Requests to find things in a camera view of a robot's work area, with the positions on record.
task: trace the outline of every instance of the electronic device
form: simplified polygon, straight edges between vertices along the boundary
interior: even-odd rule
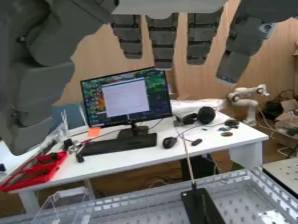
[[[225,125],[226,125],[227,127],[235,127],[238,124],[239,124],[239,121],[237,121],[235,119],[227,119],[227,120],[225,121]]]
[[[197,146],[197,145],[201,144],[201,143],[202,143],[202,139],[198,138],[197,140],[194,140],[194,141],[191,142],[191,146]]]
[[[90,127],[132,125],[118,137],[148,134],[136,123],[171,116],[165,71],[145,68],[81,81]]]
[[[98,142],[90,142],[85,145],[78,153],[80,157],[92,156],[98,154],[106,154],[113,152],[122,152],[141,148],[154,147],[157,145],[157,134],[151,133],[148,135],[132,136],[120,139],[112,139]]]
[[[175,137],[165,138],[162,141],[163,148],[170,149],[175,145],[177,141],[178,141],[178,139]]]
[[[201,124],[209,124],[215,118],[215,110],[211,107],[202,107],[198,110],[198,113],[191,113],[179,118],[175,116],[177,126],[190,125],[194,122],[199,122]]]

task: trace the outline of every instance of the metal grid table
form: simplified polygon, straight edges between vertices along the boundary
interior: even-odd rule
[[[207,189],[229,224],[285,224],[298,222],[298,201],[255,169],[197,180]],[[190,182],[148,189],[93,202],[40,211],[38,216],[0,220],[2,224],[187,224],[181,193]]]

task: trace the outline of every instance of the keyboard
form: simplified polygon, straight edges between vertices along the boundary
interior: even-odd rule
[[[157,133],[148,135],[118,138],[98,142],[90,142],[85,145],[78,154],[81,156],[100,155],[113,152],[154,147],[157,145]]]

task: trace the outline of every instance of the computer mouse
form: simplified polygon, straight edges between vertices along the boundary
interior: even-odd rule
[[[163,146],[165,149],[170,149],[174,146],[175,143],[177,143],[177,138],[167,137],[162,141],[162,146]]]

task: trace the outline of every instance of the monitor stand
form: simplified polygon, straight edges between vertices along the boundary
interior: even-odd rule
[[[148,126],[137,126],[136,123],[132,123],[132,128],[121,130],[117,138],[128,138],[132,136],[148,135],[148,133],[149,133]]]

